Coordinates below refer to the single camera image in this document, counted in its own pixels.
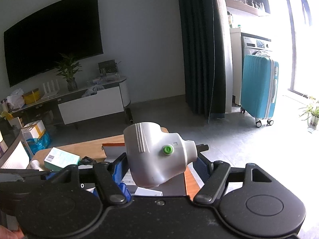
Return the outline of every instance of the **green plant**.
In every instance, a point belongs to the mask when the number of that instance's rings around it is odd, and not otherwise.
[[[80,72],[79,67],[82,67],[73,55],[65,55],[60,53],[63,59],[60,62],[55,62],[58,65],[55,67],[57,69],[56,75],[63,76],[66,80],[73,80],[74,74]]]
[[[319,101],[317,101],[314,97],[310,97],[312,100],[311,103],[309,103],[306,107],[300,108],[303,109],[302,114],[300,117],[307,115],[307,120],[308,125],[309,125],[309,115],[314,116],[315,118],[319,119]]]

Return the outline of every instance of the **human hand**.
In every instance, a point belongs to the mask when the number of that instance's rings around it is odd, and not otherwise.
[[[0,239],[22,239],[24,234],[19,227],[18,231],[10,231],[9,229],[5,228],[4,226],[0,226]]]

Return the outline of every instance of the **plant pot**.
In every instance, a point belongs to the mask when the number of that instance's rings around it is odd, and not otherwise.
[[[75,81],[74,77],[73,77],[73,79],[70,79],[70,80],[67,79],[66,81],[68,82],[68,91],[69,92],[78,89],[78,85],[77,85],[77,82]]]
[[[318,125],[318,122],[319,122],[319,118],[313,116],[312,114],[309,115],[309,120],[308,120],[308,123],[309,123],[309,127],[314,127],[316,128],[317,125]]]

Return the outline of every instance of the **suitcase handle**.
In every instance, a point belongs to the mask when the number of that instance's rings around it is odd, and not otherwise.
[[[275,79],[274,80],[274,93],[273,93],[273,96],[272,96],[272,103],[275,103],[276,96],[277,96],[277,89],[278,89],[278,80]]]

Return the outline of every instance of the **wooden table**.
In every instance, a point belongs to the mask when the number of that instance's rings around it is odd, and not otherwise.
[[[163,132],[168,133],[166,128],[162,127],[161,129]],[[107,144],[107,143],[124,143],[124,135],[106,137],[106,138],[96,139],[92,141],[61,146],[58,148],[61,150],[67,151],[69,153],[78,155],[81,158],[88,156],[96,160],[97,162],[102,162],[105,159],[105,153],[104,153],[104,150],[102,149],[102,144]],[[34,155],[32,160],[38,160],[40,162],[40,166],[43,169],[46,169],[44,167],[43,160],[49,154],[50,150],[51,148],[38,151]],[[186,171],[184,172],[184,177],[185,177],[186,194],[189,195],[191,199],[193,199],[193,197],[197,194],[200,188],[188,167],[186,168]]]

